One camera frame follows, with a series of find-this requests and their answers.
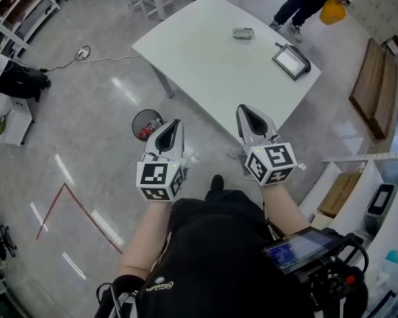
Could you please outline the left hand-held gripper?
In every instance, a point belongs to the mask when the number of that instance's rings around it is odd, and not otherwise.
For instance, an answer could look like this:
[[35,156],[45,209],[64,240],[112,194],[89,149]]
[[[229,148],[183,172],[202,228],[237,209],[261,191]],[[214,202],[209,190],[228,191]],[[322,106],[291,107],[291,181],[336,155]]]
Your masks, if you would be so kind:
[[136,175],[136,187],[145,200],[174,201],[186,180],[183,154],[184,126],[180,119],[163,124],[148,138]]

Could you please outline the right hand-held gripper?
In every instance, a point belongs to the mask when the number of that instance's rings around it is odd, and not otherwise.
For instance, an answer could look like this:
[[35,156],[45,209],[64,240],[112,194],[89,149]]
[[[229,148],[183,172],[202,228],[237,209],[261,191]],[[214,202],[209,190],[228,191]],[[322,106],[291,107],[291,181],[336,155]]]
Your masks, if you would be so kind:
[[283,142],[273,120],[250,105],[236,109],[239,137],[245,158],[243,173],[260,186],[285,182],[297,167],[291,144]]

